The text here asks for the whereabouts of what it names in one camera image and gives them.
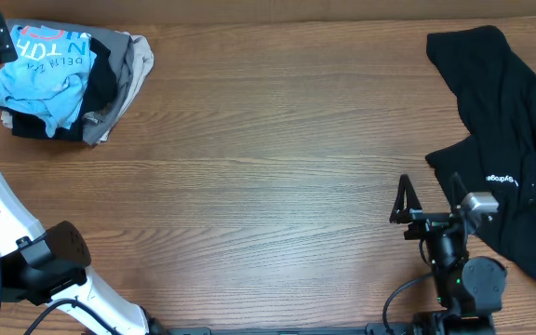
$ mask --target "wood grain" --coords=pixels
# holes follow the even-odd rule
[[[0,9],[87,25],[274,23],[536,16],[536,0],[0,0]]]
[[[423,157],[467,134],[425,56],[431,32],[496,24],[536,72],[536,19],[114,26],[156,63],[96,148],[11,137],[0,168],[46,226],[72,221],[101,276],[171,327],[362,326],[427,271],[387,223],[401,173],[446,201]],[[536,334],[536,284],[509,269],[501,334]],[[425,283],[393,320],[435,309]],[[5,306],[2,334],[42,311]],[[41,334],[83,328],[55,313]]]

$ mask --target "black t-shirt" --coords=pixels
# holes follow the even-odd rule
[[[425,159],[448,199],[454,172],[469,192],[493,193],[499,213],[477,234],[536,279],[536,74],[492,26],[431,33],[427,56],[471,135]]]

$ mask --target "black cloth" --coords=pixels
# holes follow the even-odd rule
[[[1,110],[12,114],[12,135],[39,140],[82,140],[84,114],[103,109],[107,103],[115,98],[117,91],[117,79],[111,65],[109,65],[111,51],[96,38],[90,38],[90,50],[97,54],[97,58],[94,60],[88,76],[80,112],[70,128],[57,128],[55,135],[50,138],[45,132],[45,122],[37,116],[0,106]]]
[[[425,159],[449,200],[455,171],[469,192],[493,193],[499,213],[477,234],[536,279],[536,74],[492,26],[431,33],[427,56],[471,135]]]

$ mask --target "white robotic arm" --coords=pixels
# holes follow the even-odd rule
[[[56,268],[54,269],[54,267],[59,267],[59,262],[55,266],[47,265],[46,262],[49,260],[39,259],[36,261],[33,260],[33,264],[37,263],[39,266],[43,266],[43,268],[37,266],[36,269],[28,269],[25,271],[26,274],[23,275],[7,273],[9,271],[7,268],[9,267],[6,267],[5,264],[12,262],[18,263],[22,259],[22,256],[30,257],[33,255],[30,253],[24,255],[20,251],[26,251],[30,245],[36,245],[35,242],[40,241],[43,246],[45,243],[49,243],[49,247],[55,249],[55,246],[50,245],[50,242],[54,239],[51,240],[49,238],[47,240],[46,238],[47,232],[39,220],[31,215],[14,195],[0,173],[0,258],[4,264],[2,269],[4,278],[4,302],[16,302],[27,297],[27,293],[21,292],[21,289],[16,286],[16,283],[12,283],[13,281],[18,281],[18,276],[21,277],[21,282],[26,284],[24,286],[27,291],[39,290],[38,286],[43,286],[43,283],[40,282],[42,281],[40,274],[44,271],[56,272],[58,270]],[[74,239],[74,236],[68,236],[67,238]],[[97,275],[92,266],[89,265],[82,270],[86,278],[85,282],[82,280],[80,283],[72,284],[59,291],[50,290],[50,299],[45,301],[45,303],[51,305],[61,299],[78,300],[92,311],[95,311],[102,320],[114,328],[119,334],[144,335],[149,333],[147,315],[138,305],[126,301],[119,296]],[[44,285],[44,290],[48,290],[47,285]],[[63,304],[58,309],[73,316],[95,334],[110,333],[98,321],[80,308],[75,308],[71,304]]]

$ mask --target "wooden table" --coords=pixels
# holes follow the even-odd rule
[[[536,18],[114,27],[155,65],[94,149],[12,137],[0,168],[46,226],[73,222],[100,275],[167,326],[363,326],[427,271],[388,223],[401,173],[447,210],[423,157],[467,135],[425,37],[495,24],[536,72]],[[536,283],[508,267],[502,334],[536,334]],[[437,308],[432,283],[392,320]],[[5,305],[1,334],[43,310]],[[78,334],[62,313],[39,334]]]

